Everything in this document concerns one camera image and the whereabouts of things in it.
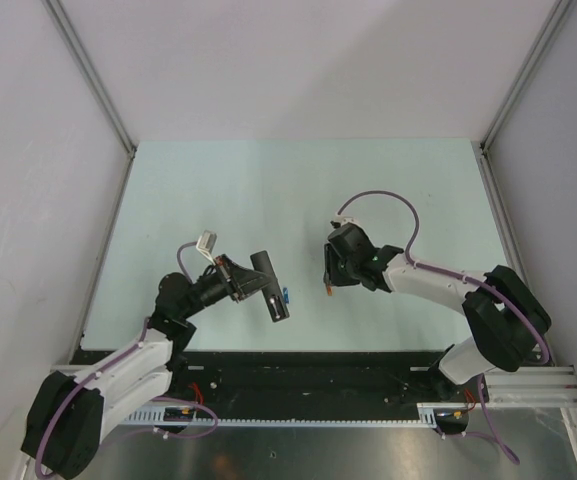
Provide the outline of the black remote control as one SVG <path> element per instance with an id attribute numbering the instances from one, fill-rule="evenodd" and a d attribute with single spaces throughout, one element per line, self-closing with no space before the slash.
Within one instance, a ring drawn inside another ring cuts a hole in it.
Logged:
<path id="1" fill-rule="evenodd" d="M 264 297 L 265 304 L 268 308 L 271 320 L 279 322 L 290 317 L 287 304 L 284 302 L 282 288 L 279 285 L 277 276 L 275 274 L 272 261 L 266 250 L 254 253 L 250 256 L 253 269 L 262 271 L 268 275 L 270 285 L 264 288 L 261 292 Z M 276 300 L 276 305 L 270 303 L 270 299 Z"/>

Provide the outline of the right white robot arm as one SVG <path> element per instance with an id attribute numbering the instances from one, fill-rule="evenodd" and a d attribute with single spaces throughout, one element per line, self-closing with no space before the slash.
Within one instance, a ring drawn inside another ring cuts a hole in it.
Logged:
<path id="1" fill-rule="evenodd" d="M 361 285 L 444 306 L 464 316 L 471 335 L 447 348 L 427 371 L 422 387 L 452 401 L 473 378 L 495 368 L 515 372 L 535 348 L 543 353 L 552 320 L 517 273 L 498 265 L 489 272 L 452 272 L 412 259 L 399 247 L 376 247 L 356 223 L 337 220 L 324 244 L 324 283 Z"/>

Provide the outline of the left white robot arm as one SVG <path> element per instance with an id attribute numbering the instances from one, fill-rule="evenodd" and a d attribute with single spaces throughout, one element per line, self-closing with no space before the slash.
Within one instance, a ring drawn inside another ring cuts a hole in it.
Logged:
<path id="1" fill-rule="evenodd" d="M 270 257 L 260 251 L 242 267 L 216 257 L 196 280 L 181 272 L 164 276 L 152 314 L 127 346 L 76 374 L 50 373 L 26 417 L 21 450 L 33 458 L 39 479 L 73 479 L 95 457 L 109 433 L 142 405 L 175 400 L 189 387 L 177 368 L 196 332 L 190 317 L 215 303 L 241 302 L 277 285 Z"/>

